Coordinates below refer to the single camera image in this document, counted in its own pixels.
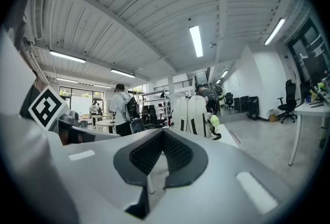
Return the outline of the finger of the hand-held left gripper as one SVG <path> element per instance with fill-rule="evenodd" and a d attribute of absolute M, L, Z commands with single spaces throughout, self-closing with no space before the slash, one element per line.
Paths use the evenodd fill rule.
<path fill-rule="evenodd" d="M 95 141 L 108 140 L 108 139 L 121 137 L 119 134 L 102 133 L 76 126 L 73 127 L 73 130 L 78 132 L 79 142 L 95 142 Z"/>

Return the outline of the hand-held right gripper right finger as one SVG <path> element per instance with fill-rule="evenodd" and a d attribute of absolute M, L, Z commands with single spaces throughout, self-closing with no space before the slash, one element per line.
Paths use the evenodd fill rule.
<path fill-rule="evenodd" d="M 292 194 L 276 172 L 232 145 L 183 133 L 208 156 L 191 185 L 168 188 L 150 223 L 277 223 Z"/>

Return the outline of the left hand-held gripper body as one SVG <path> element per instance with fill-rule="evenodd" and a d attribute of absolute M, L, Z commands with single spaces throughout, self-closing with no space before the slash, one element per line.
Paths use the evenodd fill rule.
<path fill-rule="evenodd" d="M 28 109 L 44 131 L 58 134 L 63 145 L 94 142 L 94 135 L 79 128 L 78 113 L 51 86 L 46 86 Z"/>

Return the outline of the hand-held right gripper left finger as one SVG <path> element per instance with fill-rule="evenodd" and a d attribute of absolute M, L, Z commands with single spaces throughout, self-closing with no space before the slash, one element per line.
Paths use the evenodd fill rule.
<path fill-rule="evenodd" d="M 50 223 L 163 223 L 151 212 L 146 175 L 109 154 L 82 157 L 53 132 L 19 116 L 7 118 L 7 169 L 27 203 Z"/>

